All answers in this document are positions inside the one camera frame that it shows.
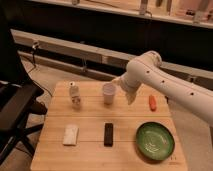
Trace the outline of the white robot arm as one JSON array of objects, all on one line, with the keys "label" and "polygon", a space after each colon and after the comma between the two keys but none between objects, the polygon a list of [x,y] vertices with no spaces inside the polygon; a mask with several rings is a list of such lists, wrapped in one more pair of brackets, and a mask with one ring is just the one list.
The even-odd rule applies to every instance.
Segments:
[{"label": "white robot arm", "polygon": [[160,69],[161,64],[158,52],[147,51],[131,59],[126,65],[126,72],[112,82],[126,93],[129,104],[134,102],[140,86],[146,84],[213,127],[213,91],[167,74]]}]

